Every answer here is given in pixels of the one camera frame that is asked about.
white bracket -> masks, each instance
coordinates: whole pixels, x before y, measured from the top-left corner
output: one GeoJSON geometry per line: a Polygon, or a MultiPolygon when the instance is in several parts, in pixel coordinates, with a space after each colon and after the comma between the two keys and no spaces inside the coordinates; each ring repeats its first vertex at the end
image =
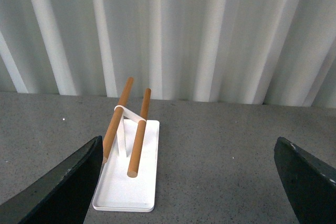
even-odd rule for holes
{"type": "Polygon", "coordinates": [[[132,152],[128,150],[127,144],[126,144],[126,136],[125,136],[125,122],[124,122],[124,116],[130,120],[132,120],[135,123],[139,123],[140,121],[147,121],[146,119],[142,118],[141,116],[135,114],[134,112],[130,111],[124,106],[118,105],[115,106],[114,110],[117,107],[123,108],[124,112],[122,113],[122,117],[120,119],[120,123],[117,130],[117,142],[118,142],[118,151],[119,156],[121,157],[129,157],[129,155],[132,152]]]}

white tray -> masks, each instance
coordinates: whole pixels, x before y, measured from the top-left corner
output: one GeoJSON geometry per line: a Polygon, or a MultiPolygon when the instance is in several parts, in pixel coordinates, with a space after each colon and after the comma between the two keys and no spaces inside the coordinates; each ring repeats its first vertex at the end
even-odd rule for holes
{"type": "Polygon", "coordinates": [[[124,125],[127,156],[124,153],[119,155],[117,141],[114,141],[92,205],[95,210],[101,211],[150,212],[154,209],[160,123],[147,120],[136,178],[128,177],[127,170],[138,124],[124,120],[124,125]]]}

wooden dowel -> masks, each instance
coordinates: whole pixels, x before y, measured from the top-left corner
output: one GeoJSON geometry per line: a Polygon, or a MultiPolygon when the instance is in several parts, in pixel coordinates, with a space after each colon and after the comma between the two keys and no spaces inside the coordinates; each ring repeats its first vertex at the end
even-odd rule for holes
{"type": "MultiPolygon", "coordinates": [[[[143,96],[141,113],[140,113],[140,116],[146,120],[148,117],[150,99],[151,99],[151,90],[146,89],[145,94],[143,96]]],[[[136,129],[130,165],[127,171],[127,175],[131,178],[135,178],[138,175],[141,150],[142,150],[142,144],[143,144],[143,137],[145,135],[145,129],[146,129],[146,121],[141,120],[138,123],[138,128],[136,129]]]]}
{"type": "MultiPolygon", "coordinates": [[[[121,93],[118,105],[126,106],[128,96],[130,95],[130,92],[132,89],[133,80],[134,80],[133,77],[128,77],[124,90],[121,93]]],[[[120,119],[122,117],[123,112],[124,112],[123,108],[117,107],[112,116],[110,125],[107,128],[107,131],[106,131],[106,134],[103,140],[103,164],[105,164],[107,162],[107,159],[109,158],[111,147],[112,147],[114,138],[116,137],[117,129],[118,129],[120,119]]]]}

